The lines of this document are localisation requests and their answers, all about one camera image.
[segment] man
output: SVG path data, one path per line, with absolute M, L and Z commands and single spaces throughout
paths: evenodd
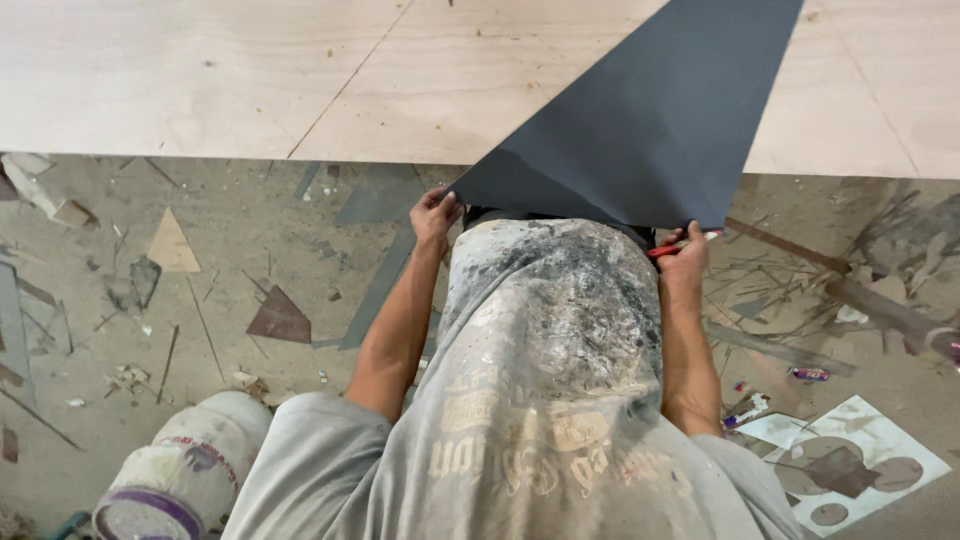
M 659 299 L 653 265 L 604 225 L 469 229 L 401 416 L 463 214 L 441 196 L 410 212 L 417 246 L 344 397 L 277 411 L 224 538 L 802 537 L 768 466 L 722 438 L 696 222 L 658 259 Z

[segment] bucket lid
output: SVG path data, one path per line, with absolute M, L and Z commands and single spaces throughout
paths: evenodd
M 204 530 L 189 506 L 139 485 L 107 492 L 97 504 L 93 524 L 104 540 L 199 540 Z

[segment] wood grain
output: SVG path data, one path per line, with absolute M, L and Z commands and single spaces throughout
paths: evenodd
M 474 163 L 663 3 L 11 0 L 0 149 Z M 960 0 L 807 0 L 746 170 L 960 179 L 958 87 Z

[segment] red tool handle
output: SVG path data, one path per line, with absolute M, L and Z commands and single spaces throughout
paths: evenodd
M 682 247 L 683 246 L 663 246 L 661 248 L 654 248 L 647 252 L 647 257 L 651 260 L 657 260 L 664 255 L 677 255 Z

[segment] man's left hand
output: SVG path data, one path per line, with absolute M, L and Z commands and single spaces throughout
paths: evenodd
M 436 246 L 441 257 L 449 249 L 446 232 L 464 215 L 464 205 L 457 203 L 456 195 L 451 191 L 442 197 L 443 193 L 443 187 L 427 191 L 410 210 L 417 243 Z

